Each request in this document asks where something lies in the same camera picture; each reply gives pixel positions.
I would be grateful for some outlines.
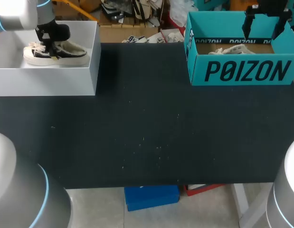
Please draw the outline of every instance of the clutter in background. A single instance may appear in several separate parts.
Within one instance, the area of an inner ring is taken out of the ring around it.
[[[170,5],[170,18],[179,27],[185,26],[188,12],[198,11],[193,0],[170,0]]]
[[[94,0],[53,0],[53,10],[56,19],[61,20],[94,20],[98,21],[90,14],[97,5]]]
[[[98,20],[102,42],[121,43],[130,36],[149,39],[161,29],[178,28],[183,35],[187,14],[192,11],[246,10],[256,0],[53,0],[60,20]],[[288,1],[293,15],[288,20],[294,30],[294,0]],[[95,10],[100,10],[95,18]],[[178,34],[165,42],[182,41]]]
[[[211,189],[218,188],[224,184],[191,184],[184,185],[184,190],[188,196],[193,196]]]

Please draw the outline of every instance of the white platform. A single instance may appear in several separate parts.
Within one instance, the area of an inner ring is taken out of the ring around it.
[[[0,33],[0,96],[95,95],[101,54],[94,21],[59,21],[70,27],[70,40],[83,46],[90,61],[83,66],[33,66],[23,48],[39,42],[34,30]]]

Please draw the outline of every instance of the sneaker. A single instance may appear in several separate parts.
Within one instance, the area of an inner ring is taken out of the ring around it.
[[[36,66],[83,65],[90,59],[81,46],[68,40],[55,42],[51,50],[43,43],[30,42],[23,49],[23,58],[27,63]]]
[[[159,43],[165,43],[164,36],[159,32],[151,37],[148,38],[148,43],[154,43],[154,44],[159,44]]]
[[[209,52],[209,55],[224,55],[224,54],[254,54],[244,44],[235,45],[233,47],[223,50],[222,48],[217,49],[215,52]]]
[[[123,40],[122,43],[146,43],[148,40],[146,37],[129,36],[127,40]]]
[[[177,33],[170,33],[167,38],[168,43],[184,42],[184,37],[178,31]]]

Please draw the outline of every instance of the dark table surface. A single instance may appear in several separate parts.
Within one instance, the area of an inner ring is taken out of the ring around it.
[[[96,96],[0,97],[0,132],[66,188],[269,182],[294,84],[193,87],[183,44],[102,44]]]

